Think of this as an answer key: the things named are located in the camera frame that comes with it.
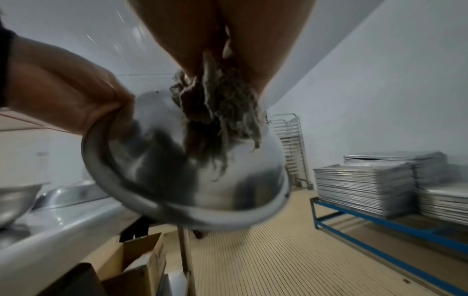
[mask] stainless steel bowl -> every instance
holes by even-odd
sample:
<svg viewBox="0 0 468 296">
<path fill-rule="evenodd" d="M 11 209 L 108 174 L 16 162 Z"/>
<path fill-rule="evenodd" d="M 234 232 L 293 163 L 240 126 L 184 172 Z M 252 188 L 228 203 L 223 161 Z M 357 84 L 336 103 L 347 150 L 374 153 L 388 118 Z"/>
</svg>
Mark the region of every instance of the stainless steel bowl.
<svg viewBox="0 0 468 296">
<path fill-rule="evenodd" d="M 34 204 L 42 184 L 0 188 L 0 228 L 24 215 Z"/>
<path fill-rule="evenodd" d="M 222 156 L 213 151 L 220 142 L 200 140 L 208 134 L 193 129 L 169 91 L 151 92 L 99 120 L 83 137 L 82 155 L 110 196 L 167 223 L 243 229 L 282 209 L 290 184 L 277 135 L 265 125 L 255 150 L 252 140 L 231 136 L 222 174 Z"/>
<path fill-rule="evenodd" d="M 56 209 L 107 197 L 109 195 L 94 181 L 86 180 L 44 193 L 36 200 L 31 211 Z"/>
</svg>

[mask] hand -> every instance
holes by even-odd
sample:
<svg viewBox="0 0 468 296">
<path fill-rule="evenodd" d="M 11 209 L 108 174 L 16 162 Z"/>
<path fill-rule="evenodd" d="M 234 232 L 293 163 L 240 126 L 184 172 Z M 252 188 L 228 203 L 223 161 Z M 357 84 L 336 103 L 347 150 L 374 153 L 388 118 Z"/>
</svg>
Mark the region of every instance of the hand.
<svg viewBox="0 0 468 296">
<path fill-rule="evenodd" d="M 5 97 L 12 110 L 78 134 L 134 99 L 108 70 L 21 37 L 10 47 Z"/>
<path fill-rule="evenodd" d="M 244 78 L 259 94 L 283 64 L 315 3 L 315 0 L 128 1 L 159 45 L 187 75 L 196 75 L 203 51 L 211 50 L 213 56 L 225 59 L 232 52 Z"/>
</svg>

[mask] tiled floor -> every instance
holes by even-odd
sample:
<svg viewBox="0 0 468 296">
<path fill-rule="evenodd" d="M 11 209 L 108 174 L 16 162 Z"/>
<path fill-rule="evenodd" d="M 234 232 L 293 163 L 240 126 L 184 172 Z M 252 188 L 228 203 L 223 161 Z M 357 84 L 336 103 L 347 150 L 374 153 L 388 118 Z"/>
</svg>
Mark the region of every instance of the tiled floor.
<svg viewBox="0 0 468 296">
<path fill-rule="evenodd" d="M 198 296 L 436 295 L 315 230 L 311 196 L 295 192 L 280 215 L 251 229 L 210 233 L 201 240 L 192 236 Z M 167 271 L 181 268 L 176 233 L 167 234 L 165 244 Z"/>
</svg>

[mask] black sleeve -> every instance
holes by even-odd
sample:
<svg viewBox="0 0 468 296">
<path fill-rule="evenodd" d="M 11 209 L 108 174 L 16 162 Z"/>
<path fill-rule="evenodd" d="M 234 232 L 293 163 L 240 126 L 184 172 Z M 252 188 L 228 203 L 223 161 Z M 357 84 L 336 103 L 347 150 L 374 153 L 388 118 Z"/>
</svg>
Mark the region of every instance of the black sleeve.
<svg viewBox="0 0 468 296">
<path fill-rule="evenodd" d="M 3 27 L 0 20 L 0 108 L 6 107 L 4 96 L 6 77 L 8 73 L 8 56 L 10 54 L 10 43 L 15 33 Z"/>
</svg>

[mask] stacked baking tray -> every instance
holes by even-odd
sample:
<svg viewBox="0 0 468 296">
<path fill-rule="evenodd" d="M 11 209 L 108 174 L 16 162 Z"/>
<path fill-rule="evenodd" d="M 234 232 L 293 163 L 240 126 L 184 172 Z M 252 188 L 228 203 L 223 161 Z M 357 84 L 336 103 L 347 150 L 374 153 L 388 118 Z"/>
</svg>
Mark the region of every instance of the stacked baking tray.
<svg viewBox="0 0 468 296">
<path fill-rule="evenodd" d="M 468 225 L 468 183 L 448 183 L 420 190 L 421 214 Z"/>
<path fill-rule="evenodd" d="M 314 169 L 325 202 L 393 217 L 414 212 L 414 179 L 404 161 L 353 162 Z"/>
<path fill-rule="evenodd" d="M 424 188 L 449 181 L 447 155 L 439 151 L 394 151 L 344 156 L 345 162 L 406 161 L 411 164 L 416 186 Z"/>
</svg>

